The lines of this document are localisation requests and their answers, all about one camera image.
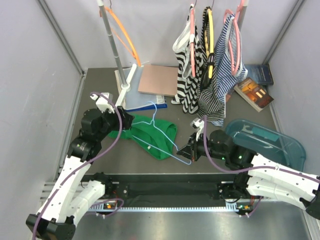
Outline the green tank top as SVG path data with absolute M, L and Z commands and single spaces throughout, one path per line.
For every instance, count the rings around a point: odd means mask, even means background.
M 166 139 L 162 133 L 160 133 L 158 130 L 156 130 L 152 125 L 147 125 L 144 123 L 134 125 L 134 123 L 145 121 L 150 122 L 152 120 L 151 117 L 143 116 L 143 115 L 134 115 L 134 120 L 132 122 L 131 128 L 129 130 L 123 130 L 121 132 L 120 137 L 122 139 L 126 140 L 133 140 L 135 141 L 142 149 L 144 149 L 147 153 L 149 153 L 152 157 L 154 157 L 157 160 L 164 160 L 169 158 L 167 154 L 150 147 L 148 144 L 152 144 L 155 147 L 158 147 L 170 154 L 173 154 L 173 149 L 175 148 L 168 139 Z M 175 142 L 175 138 L 178 132 L 178 128 L 176 124 L 169 122 L 167 120 L 163 119 L 155 119 L 155 125 L 165 132 L 165 134 Z M 135 139 L 133 136 L 136 136 L 143 141 L 147 142 L 148 144 L 145 144 L 137 139 Z

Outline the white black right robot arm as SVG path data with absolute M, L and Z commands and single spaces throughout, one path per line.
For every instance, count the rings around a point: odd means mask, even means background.
M 309 216 L 320 218 L 320 177 L 274 162 L 244 146 L 235 144 L 222 130 L 210 136 L 193 133 L 178 155 L 192 162 L 207 157 L 215 166 L 222 160 L 224 173 L 234 174 L 232 183 L 220 186 L 223 199 L 269 198 L 291 204 Z

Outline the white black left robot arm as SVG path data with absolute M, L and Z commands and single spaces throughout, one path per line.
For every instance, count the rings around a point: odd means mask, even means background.
M 131 128 L 134 116 L 122 107 L 114 111 L 92 108 L 84 112 L 78 135 L 70 143 L 61 173 L 40 209 L 26 225 L 32 239 L 71 240 L 81 218 L 99 198 L 109 198 L 114 187 L 108 176 L 96 173 L 78 196 L 76 190 L 92 163 L 103 156 L 102 140 L 113 131 Z

